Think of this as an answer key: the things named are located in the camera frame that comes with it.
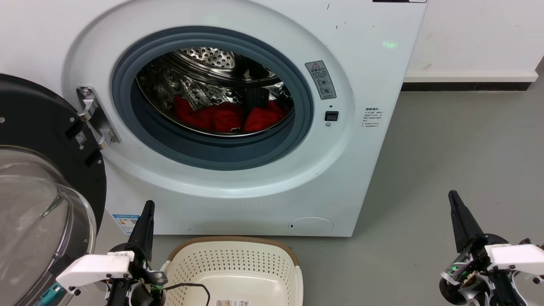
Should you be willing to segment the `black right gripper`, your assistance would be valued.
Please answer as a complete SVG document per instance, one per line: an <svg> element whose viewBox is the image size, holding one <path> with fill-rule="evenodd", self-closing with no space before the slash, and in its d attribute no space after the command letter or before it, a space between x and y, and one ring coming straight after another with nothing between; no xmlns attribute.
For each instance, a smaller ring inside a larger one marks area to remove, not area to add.
<svg viewBox="0 0 544 306"><path fill-rule="evenodd" d="M456 306L528 306L514 283L513 268L489 268L486 246L507 244L497 235L484 235L456 190L448 193L455 248L459 253L443 273L439 290Z"/></svg>

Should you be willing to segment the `stainless steel washing machine drum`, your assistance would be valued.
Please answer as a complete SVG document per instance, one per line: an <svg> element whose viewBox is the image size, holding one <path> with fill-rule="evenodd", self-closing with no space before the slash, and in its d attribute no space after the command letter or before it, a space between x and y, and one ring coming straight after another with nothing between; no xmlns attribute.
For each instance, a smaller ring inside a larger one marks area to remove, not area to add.
<svg viewBox="0 0 544 306"><path fill-rule="evenodd" d="M279 128L295 109L291 93L274 72L242 54L216 47L187 47L161 55L138 72L136 82L148 104L167 121L210 137L258 136ZM241 106L245 113L275 100L287 116L260 132L212 132L176 118L175 95L189 101L193 110L230 102Z"/></svg>

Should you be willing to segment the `silver metal door hinge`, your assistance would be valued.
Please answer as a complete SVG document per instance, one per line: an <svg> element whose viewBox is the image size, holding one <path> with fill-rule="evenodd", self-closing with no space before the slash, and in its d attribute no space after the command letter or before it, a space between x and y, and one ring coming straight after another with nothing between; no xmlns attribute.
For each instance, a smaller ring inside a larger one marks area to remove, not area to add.
<svg viewBox="0 0 544 306"><path fill-rule="evenodd" d="M121 138L103 109L95 89L92 86L78 86L76 95L81 108L78 116L89 126L99 149L103 150L112 143L120 144Z"/></svg>

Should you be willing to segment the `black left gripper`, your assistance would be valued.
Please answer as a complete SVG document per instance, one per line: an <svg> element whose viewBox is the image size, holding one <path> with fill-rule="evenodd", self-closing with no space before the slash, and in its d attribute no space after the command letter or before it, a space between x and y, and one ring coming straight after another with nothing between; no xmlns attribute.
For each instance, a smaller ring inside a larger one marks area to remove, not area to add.
<svg viewBox="0 0 544 306"><path fill-rule="evenodd" d="M107 277L106 306L164 306L165 294L149 263L152 261L155 202L147 201L130 235L130 244L119 244L111 252L134 252L128 271Z"/></svg>

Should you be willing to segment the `black washer door with glass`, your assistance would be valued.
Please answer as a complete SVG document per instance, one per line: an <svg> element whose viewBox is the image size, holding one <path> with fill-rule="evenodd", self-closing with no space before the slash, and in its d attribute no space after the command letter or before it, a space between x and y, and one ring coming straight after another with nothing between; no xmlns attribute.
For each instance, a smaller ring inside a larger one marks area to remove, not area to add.
<svg viewBox="0 0 544 306"><path fill-rule="evenodd" d="M101 151L74 107L0 74L0 306L33 306L94 251L105 200Z"/></svg>

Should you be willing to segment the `red garment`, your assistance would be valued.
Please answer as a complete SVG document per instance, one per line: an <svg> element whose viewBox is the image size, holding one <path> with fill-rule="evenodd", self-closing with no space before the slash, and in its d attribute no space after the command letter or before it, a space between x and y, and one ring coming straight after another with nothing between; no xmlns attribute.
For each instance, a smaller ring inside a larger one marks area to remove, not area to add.
<svg viewBox="0 0 544 306"><path fill-rule="evenodd" d="M283 120L286 111L275 100L266 107L253 107L245 113L241 106L230 102L193 110L189 101L174 96L174 115L189 126L220 133L260 132Z"/></svg>

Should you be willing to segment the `white front-load washing machine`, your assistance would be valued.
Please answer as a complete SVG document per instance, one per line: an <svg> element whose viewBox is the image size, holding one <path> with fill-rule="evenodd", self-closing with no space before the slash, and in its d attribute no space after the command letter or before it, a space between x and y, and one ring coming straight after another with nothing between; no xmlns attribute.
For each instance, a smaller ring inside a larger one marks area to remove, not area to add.
<svg viewBox="0 0 544 306"><path fill-rule="evenodd" d="M402 87L426 3L372 0L0 0L0 74L51 90L76 110L92 86L120 144L100 150L104 213L141 215L155 202L158 235L296 235L304 217L352 235ZM268 164L212 170L169 159L120 118L112 79L125 52L154 33L213 27L266 43L303 74L313 98L309 132ZM305 63L322 60L337 97L320 99ZM363 108L379 107L378 128ZM338 111L336 122L324 120Z"/></svg>

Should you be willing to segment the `blue energy label sticker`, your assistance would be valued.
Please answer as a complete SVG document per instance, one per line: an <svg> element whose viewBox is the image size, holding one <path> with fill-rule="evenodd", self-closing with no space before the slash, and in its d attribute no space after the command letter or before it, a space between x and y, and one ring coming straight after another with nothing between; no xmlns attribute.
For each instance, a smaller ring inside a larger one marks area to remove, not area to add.
<svg viewBox="0 0 544 306"><path fill-rule="evenodd" d="M112 214L112 217L122 231L124 231L125 234L130 235L132 234L140 215Z"/></svg>

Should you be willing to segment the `cream perforated laundry basket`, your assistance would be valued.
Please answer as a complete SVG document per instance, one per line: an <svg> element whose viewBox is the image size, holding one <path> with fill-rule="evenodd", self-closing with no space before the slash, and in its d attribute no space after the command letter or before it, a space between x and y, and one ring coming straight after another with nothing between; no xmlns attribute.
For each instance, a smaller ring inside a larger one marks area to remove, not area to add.
<svg viewBox="0 0 544 306"><path fill-rule="evenodd" d="M244 236L193 238L177 246L161 268L169 290L164 306L303 306L299 260L287 245Z"/></svg>

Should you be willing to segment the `white and black baseboard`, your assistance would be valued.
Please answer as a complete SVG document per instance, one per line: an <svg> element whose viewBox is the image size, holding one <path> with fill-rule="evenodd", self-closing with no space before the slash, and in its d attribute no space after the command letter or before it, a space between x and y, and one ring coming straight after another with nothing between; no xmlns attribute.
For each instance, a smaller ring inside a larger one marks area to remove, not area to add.
<svg viewBox="0 0 544 306"><path fill-rule="evenodd" d="M527 91L538 79L536 71L491 73L406 74L401 92L517 92Z"/></svg>

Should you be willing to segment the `round white filter cover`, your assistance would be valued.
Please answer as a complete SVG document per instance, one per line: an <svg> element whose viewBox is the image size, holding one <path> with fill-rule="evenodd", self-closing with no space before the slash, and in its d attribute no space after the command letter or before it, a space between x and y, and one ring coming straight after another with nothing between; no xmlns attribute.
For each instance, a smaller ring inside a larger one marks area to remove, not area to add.
<svg viewBox="0 0 544 306"><path fill-rule="evenodd" d="M291 233L301 236L328 236L334 223L319 217L304 217L299 218L288 225Z"/></svg>

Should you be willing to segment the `grey rubber door gasket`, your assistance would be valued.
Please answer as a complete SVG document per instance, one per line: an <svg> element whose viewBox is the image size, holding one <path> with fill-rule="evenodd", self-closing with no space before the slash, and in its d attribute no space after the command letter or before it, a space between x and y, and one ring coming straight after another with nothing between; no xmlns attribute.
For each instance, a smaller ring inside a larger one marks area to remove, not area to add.
<svg viewBox="0 0 544 306"><path fill-rule="evenodd" d="M242 54L274 72L287 86L293 116L264 134L218 138L175 126L156 112L138 88L138 72L153 59L187 47L216 47ZM112 79L115 108L145 145L176 162L212 170L241 170L273 162L295 149L309 132L313 98L303 74L282 53L254 37L213 27L172 28L144 37L122 56Z"/></svg>

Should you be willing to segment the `grey warning sticker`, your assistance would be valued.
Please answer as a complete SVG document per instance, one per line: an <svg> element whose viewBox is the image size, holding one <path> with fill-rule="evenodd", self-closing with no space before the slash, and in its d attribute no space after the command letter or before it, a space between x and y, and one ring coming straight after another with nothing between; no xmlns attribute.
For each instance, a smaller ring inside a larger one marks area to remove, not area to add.
<svg viewBox="0 0 544 306"><path fill-rule="evenodd" d="M320 99L335 99L337 97L332 78L322 60L305 63L305 67L318 90Z"/></svg>

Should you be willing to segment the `small printed text sticker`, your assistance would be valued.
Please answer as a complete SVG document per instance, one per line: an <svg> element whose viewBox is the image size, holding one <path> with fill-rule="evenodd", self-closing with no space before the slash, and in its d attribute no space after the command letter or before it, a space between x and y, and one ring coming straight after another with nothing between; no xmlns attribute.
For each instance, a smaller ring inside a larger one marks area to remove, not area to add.
<svg viewBox="0 0 544 306"><path fill-rule="evenodd" d="M365 106L363 108L363 128L378 128L383 121L383 111L379 107Z"/></svg>

